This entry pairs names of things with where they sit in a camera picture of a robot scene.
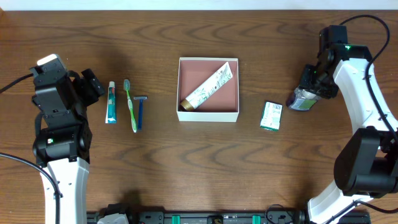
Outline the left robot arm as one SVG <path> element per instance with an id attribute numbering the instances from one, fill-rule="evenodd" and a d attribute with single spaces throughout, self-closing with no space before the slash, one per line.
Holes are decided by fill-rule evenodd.
<path id="1" fill-rule="evenodd" d="M 57 54 L 37 61 L 32 103 L 35 119 L 32 150 L 45 192 L 46 223 L 86 223 L 86 185 L 92 133 L 87 107 L 104 88 L 90 69 L 68 70 Z"/>

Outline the white floral cream tube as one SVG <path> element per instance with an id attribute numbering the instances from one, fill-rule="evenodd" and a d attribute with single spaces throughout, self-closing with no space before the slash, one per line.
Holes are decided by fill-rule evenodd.
<path id="1" fill-rule="evenodd" d="M 233 73 L 231 67 L 228 62 L 225 62 L 217 71 L 184 98 L 180 106 L 185 111 L 196 110 L 232 79 Z"/>

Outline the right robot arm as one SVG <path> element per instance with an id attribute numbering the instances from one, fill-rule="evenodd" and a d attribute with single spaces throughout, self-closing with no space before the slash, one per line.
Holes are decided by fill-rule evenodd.
<path id="1" fill-rule="evenodd" d="M 347 30 L 320 31 L 318 63 L 306 90 L 322 98 L 343 95 L 353 135 L 336 158 L 332 183 L 307 204 L 312 223 L 337 223 L 359 202 L 397 192 L 397 120 L 374 74 L 365 45 L 348 43 Z"/>

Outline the clear sanitizer pump bottle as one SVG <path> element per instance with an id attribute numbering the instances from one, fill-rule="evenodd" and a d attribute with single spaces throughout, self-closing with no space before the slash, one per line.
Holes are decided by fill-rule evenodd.
<path id="1" fill-rule="evenodd" d="M 320 96 L 297 87 L 287 98 L 285 104 L 291 110 L 308 111 L 320 99 Z"/>

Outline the white box pink interior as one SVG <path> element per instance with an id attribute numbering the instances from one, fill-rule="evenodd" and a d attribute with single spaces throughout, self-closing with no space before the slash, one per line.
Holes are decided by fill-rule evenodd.
<path id="1" fill-rule="evenodd" d="M 228 63 L 232 79 L 193 111 L 181 102 L 212 74 Z M 181 57 L 178 65 L 177 105 L 179 121 L 235 122 L 239 115 L 239 60 L 236 58 Z"/>

